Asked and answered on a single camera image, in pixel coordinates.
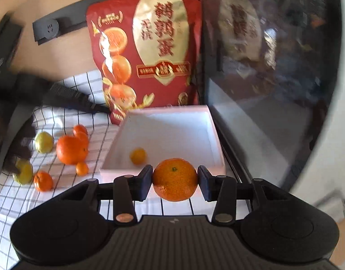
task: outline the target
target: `small orange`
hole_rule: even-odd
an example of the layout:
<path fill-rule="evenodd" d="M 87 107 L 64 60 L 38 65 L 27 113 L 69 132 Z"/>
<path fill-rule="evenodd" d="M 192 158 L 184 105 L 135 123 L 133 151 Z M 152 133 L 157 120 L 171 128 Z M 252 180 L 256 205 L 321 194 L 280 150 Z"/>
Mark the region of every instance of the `small orange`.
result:
<path fill-rule="evenodd" d="M 198 185 L 195 168 L 182 158 L 171 158 L 160 162 L 152 175 L 156 194 L 161 198 L 178 202 L 189 199 Z"/>
<path fill-rule="evenodd" d="M 38 171 L 34 176 L 34 185 L 40 192 L 50 191 L 54 185 L 52 177 L 45 171 Z"/>
<path fill-rule="evenodd" d="M 139 166 L 146 162 L 147 154 L 146 151 L 139 147 L 131 151 L 130 159 L 132 163 L 136 166 Z"/>
<path fill-rule="evenodd" d="M 87 134 L 85 134 L 84 132 L 76 132 L 75 137 L 79 138 L 84 143 L 84 145 L 88 146 L 89 139 Z"/>
<path fill-rule="evenodd" d="M 76 135 L 76 133 L 78 133 L 78 132 L 83 132 L 87 135 L 87 129 L 85 128 L 84 125 L 74 126 L 74 129 L 72 130 L 72 132 L 74 133 L 74 135 Z"/>
<path fill-rule="evenodd" d="M 77 164 L 85 161 L 88 146 L 78 137 L 65 135 L 58 139 L 56 155 L 64 164 Z"/>
<path fill-rule="evenodd" d="M 78 176 L 85 176 L 88 174 L 89 168 L 85 162 L 79 162 L 76 165 L 76 174 Z"/>

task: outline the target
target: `tablecloth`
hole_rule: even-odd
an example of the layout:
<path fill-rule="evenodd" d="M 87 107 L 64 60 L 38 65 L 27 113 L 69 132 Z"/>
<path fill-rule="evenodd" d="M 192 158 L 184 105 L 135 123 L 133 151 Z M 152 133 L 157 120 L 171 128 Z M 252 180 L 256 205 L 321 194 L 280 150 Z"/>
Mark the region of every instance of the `tablecloth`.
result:
<path fill-rule="evenodd" d="M 62 84 L 89 94 L 90 100 L 96 104 L 105 104 L 101 79 L 101 73 L 96 70 L 65 79 Z M 37 133 L 41 131 L 50 133 L 55 143 L 60 136 L 72 134 L 74 125 L 86 126 L 90 137 L 86 163 L 90 171 L 86 176 L 77 176 L 75 166 L 61 163 L 56 157 L 54 148 L 47 154 L 33 151 L 31 158 L 34 172 L 41 169 L 52 176 L 54 187 L 51 191 L 39 193 L 32 182 L 28 185 L 19 185 L 12 176 L 4 173 L 0 175 L 0 269 L 4 270 L 13 267 L 19 260 L 11 246 L 9 234 L 16 218 L 87 178 L 97 178 L 100 183 L 104 182 L 99 169 L 118 130 L 118 126 L 111 124 L 109 117 L 102 113 L 92 115 L 76 110 L 43 106 L 36 108 L 33 116 Z M 182 202 L 168 202 L 155 194 L 149 194 L 144 202 L 134 202 L 134 206 L 138 219 L 143 214 L 206 214 L 211 218 L 215 202 L 205 202 L 201 191 L 197 189 L 189 200 Z M 113 202 L 104 200 L 101 202 L 100 214 L 106 219 L 112 219 L 112 208 Z M 237 208 L 237 219 L 243 218 L 248 213 L 244 201 L 239 202 Z"/>

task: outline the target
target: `red package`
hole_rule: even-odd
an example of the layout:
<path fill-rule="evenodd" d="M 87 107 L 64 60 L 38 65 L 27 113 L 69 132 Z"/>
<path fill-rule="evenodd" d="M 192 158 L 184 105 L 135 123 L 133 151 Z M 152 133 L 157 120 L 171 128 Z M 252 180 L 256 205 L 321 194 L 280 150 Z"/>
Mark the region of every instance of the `red package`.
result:
<path fill-rule="evenodd" d="M 200 0 L 107 0 L 86 13 L 111 121 L 128 110 L 193 104 Z"/>

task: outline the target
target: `yellow-green fruit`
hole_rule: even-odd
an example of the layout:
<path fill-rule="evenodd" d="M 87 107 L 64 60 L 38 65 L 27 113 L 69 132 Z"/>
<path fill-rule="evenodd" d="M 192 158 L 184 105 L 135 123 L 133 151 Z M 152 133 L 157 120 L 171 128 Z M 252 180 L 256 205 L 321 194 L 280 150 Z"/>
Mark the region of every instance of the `yellow-green fruit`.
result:
<path fill-rule="evenodd" d="M 40 153 L 49 153 L 54 147 L 54 137 L 47 132 L 41 132 L 35 137 L 35 148 Z"/>
<path fill-rule="evenodd" d="M 34 169 L 32 164 L 25 159 L 20 159 L 16 164 L 17 169 L 20 171 L 20 174 L 13 174 L 13 178 L 16 182 L 21 185 L 29 184 L 32 180 L 32 175 L 34 174 Z"/>

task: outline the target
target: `box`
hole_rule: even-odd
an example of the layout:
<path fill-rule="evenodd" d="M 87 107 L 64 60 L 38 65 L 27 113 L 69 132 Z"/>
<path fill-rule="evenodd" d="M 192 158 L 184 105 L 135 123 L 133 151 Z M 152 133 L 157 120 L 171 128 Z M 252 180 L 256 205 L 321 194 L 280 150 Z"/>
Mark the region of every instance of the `box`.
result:
<path fill-rule="evenodd" d="M 129 112 L 122 122 L 100 173 L 104 182 L 122 175 L 138 175 L 130 152 L 145 149 L 154 168 L 164 159 L 183 158 L 195 169 L 204 165 L 212 175 L 225 175 L 225 163 L 207 106 L 150 108 Z"/>

